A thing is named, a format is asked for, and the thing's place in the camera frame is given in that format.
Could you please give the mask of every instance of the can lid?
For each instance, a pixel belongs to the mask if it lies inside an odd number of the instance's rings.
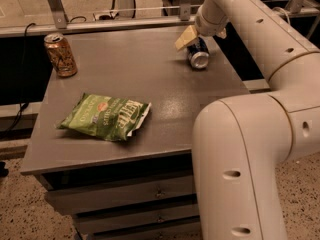
[[[63,35],[61,33],[52,33],[52,34],[47,35],[44,38],[44,41],[46,43],[54,44],[54,43],[60,42],[62,39],[63,39]]]
[[[191,65],[194,68],[202,69],[206,68],[209,63],[209,54],[206,52],[198,52],[191,59]]]

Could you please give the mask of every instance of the chip bag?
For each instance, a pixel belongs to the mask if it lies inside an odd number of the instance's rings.
[[[109,141],[127,140],[150,107],[151,103],[84,93],[58,129],[74,129]]]

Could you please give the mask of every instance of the blue can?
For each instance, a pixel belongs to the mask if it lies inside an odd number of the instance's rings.
[[[188,59],[194,69],[204,69],[209,63],[209,50],[205,41],[198,37],[198,42],[188,46]]]

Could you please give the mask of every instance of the brown can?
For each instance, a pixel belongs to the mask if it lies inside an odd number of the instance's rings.
[[[47,35],[44,46],[58,76],[68,77],[78,72],[68,40],[61,33]]]

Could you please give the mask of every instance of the floor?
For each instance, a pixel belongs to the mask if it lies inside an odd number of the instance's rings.
[[[111,0],[63,3],[69,18],[81,14],[89,20],[93,20],[93,13],[104,12],[111,6]],[[161,0],[137,0],[137,6],[159,7]],[[140,10],[137,16],[156,17],[159,12]],[[0,0],[0,27],[25,26],[30,22],[53,23],[46,0]],[[71,218],[61,216],[44,201],[44,189],[33,177],[19,173],[21,161],[6,160],[9,175],[0,178],[0,240],[77,239]],[[320,153],[285,162],[276,169],[289,240],[320,239],[319,168]],[[201,236],[196,232],[172,239],[199,240]]]

